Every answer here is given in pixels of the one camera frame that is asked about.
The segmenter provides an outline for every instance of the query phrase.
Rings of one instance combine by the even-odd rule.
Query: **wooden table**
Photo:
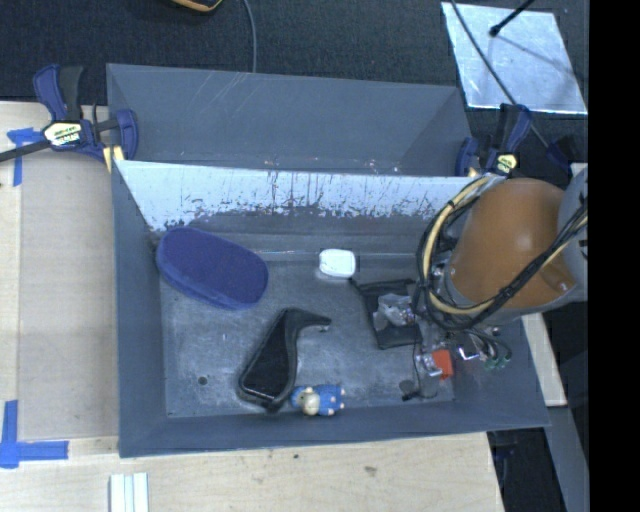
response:
[[[7,130],[48,121],[40,104],[0,102],[0,151],[13,147]],[[79,180],[73,168],[90,174]],[[504,510],[485,433],[120,459],[108,405],[116,393],[115,348],[91,343],[115,337],[106,168],[45,150],[24,159],[25,184],[13,187],[12,176],[13,162],[0,164],[0,405],[21,399],[26,416],[19,420],[31,423],[23,439],[29,429],[42,438],[73,435],[68,460],[0,469],[0,510],[105,511],[109,477],[139,472],[148,475],[152,512]],[[79,197],[83,187],[79,203],[69,204],[65,194]],[[64,261],[75,273],[62,269]],[[541,316],[523,321],[547,405],[566,405]],[[45,341],[39,347],[33,339]]]

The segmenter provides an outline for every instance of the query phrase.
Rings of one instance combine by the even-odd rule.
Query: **black tripod leg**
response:
[[[535,2],[535,0],[527,0],[520,7],[518,7],[515,11],[513,11],[511,14],[509,14],[509,16],[507,16],[505,19],[503,19],[500,23],[498,23],[497,25],[494,25],[493,27],[491,27],[491,30],[489,30],[489,35],[491,35],[492,37],[497,36],[498,33],[504,28],[504,26],[507,23],[509,23],[516,16],[518,16],[518,14],[520,14],[522,11],[524,11],[533,2]]]

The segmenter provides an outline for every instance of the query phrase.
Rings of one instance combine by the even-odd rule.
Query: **toy figure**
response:
[[[302,409],[309,416],[333,416],[344,409],[344,395],[344,389],[335,384],[298,386],[291,393],[290,401],[294,408]]]

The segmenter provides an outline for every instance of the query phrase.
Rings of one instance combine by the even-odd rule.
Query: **black carpet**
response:
[[[518,0],[464,3],[516,8]],[[459,85],[441,3],[435,0],[249,0],[257,33],[257,71],[434,85]],[[232,71],[252,69],[252,31],[243,0],[224,0],[211,15],[163,0],[0,0],[0,99],[35,101],[33,74],[45,65],[82,65],[82,104],[106,104],[105,64],[125,63]],[[589,0],[539,0],[552,12],[589,105]],[[495,111],[468,110],[472,133],[493,134]],[[566,139],[574,161],[588,161],[583,116],[536,114],[548,141]],[[544,156],[536,137],[520,147],[520,171],[561,188],[568,179]],[[570,364],[587,349],[587,305],[545,314],[567,387]],[[571,370],[564,372],[564,364]],[[588,457],[588,394],[569,393]],[[542,429],[500,434],[496,468],[507,512],[564,511]]]

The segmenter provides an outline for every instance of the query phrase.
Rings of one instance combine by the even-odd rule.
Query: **blue sponge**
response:
[[[156,264],[169,284],[224,309],[248,309],[264,294],[266,263],[248,249],[195,228],[174,228],[160,240]]]

